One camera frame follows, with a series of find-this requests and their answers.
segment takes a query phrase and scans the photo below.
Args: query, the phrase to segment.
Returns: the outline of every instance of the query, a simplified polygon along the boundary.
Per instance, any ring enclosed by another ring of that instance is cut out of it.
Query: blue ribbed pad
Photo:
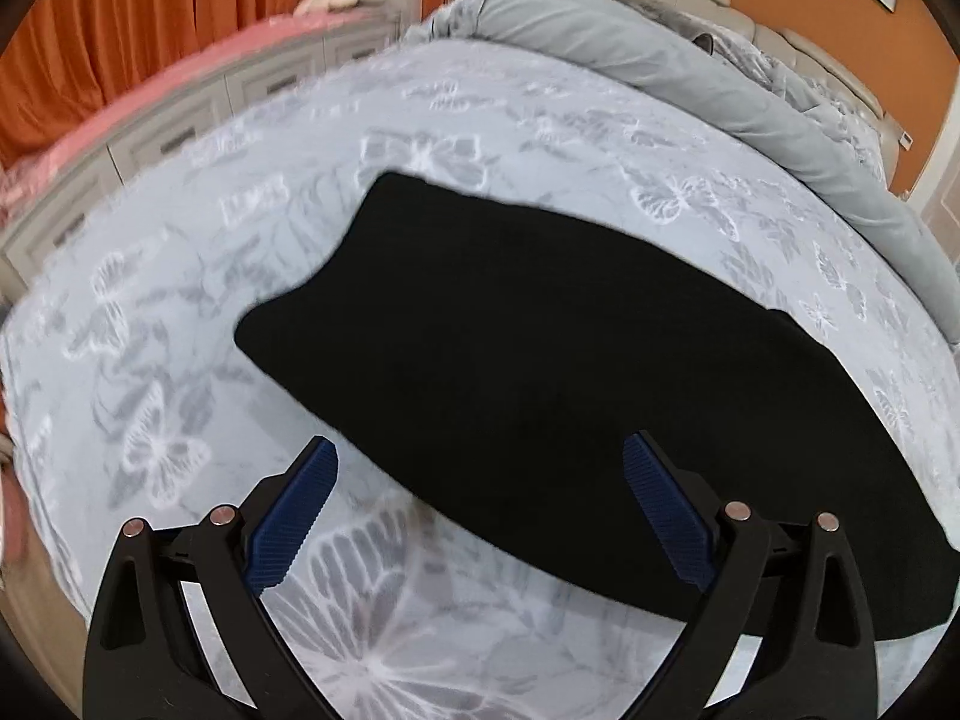
[[[247,545],[244,581],[254,595],[280,584],[337,481],[337,448],[322,440]]]
[[[677,576],[706,591],[716,574],[709,530],[638,434],[623,442],[623,473]]]

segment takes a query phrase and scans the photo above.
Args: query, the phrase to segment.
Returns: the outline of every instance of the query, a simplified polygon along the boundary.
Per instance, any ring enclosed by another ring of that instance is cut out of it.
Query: orange wall
[[[921,0],[733,0],[770,28],[789,28],[823,47],[869,86],[914,139],[901,149],[893,191],[913,186],[947,113],[960,64]]]

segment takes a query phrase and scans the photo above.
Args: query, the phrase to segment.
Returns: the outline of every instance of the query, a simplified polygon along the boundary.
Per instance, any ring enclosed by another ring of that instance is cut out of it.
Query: white cabinet
[[[119,187],[120,177],[105,148],[56,182],[27,218],[18,223],[16,235],[4,247],[7,260],[20,280],[27,281],[40,272],[47,255],[63,245],[83,224],[86,213]],[[18,298],[19,295],[5,296]]]
[[[169,103],[162,103],[107,144],[125,182],[144,167],[177,153],[181,146],[230,118],[222,76]]]
[[[326,69],[332,70],[354,59],[363,59],[378,50],[385,49],[397,40],[398,24],[395,20],[374,25],[360,25],[343,29],[323,38],[323,55]]]
[[[257,57],[251,64],[227,73],[227,94],[233,112],[240,113],[253,103],[295,86],[310,76],[323,74],[323,39],[308,42],[294,49]]]

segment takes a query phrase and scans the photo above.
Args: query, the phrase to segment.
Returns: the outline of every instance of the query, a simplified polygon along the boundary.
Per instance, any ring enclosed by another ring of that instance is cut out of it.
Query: pink tablecloth
[[[24,157],[6,175],[0,176],[0,227],[29,208],[32,199],[50,185],[63,167],[69,166],[95,143],[102,142],[117,124],[153,105],[176,88],[209,76],[218,67],[276,43],[370,18],[371,14],[371,9],[357,8],[338,14],[275,16],[165,68],[98,111],[47,151]]]

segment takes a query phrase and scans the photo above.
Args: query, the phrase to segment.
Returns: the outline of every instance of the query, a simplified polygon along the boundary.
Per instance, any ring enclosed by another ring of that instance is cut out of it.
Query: tufted headboard
[[[801,76],[816,79],[848,100],[880,132],[880,149],[887,186],[896,172],[899,137],[903,130],[887,114],[877,96],[853,73],[815,43],[792,29],[774,32],[731,7],[731,0],[658,0],[702,19],[726,26],[774,56]]]

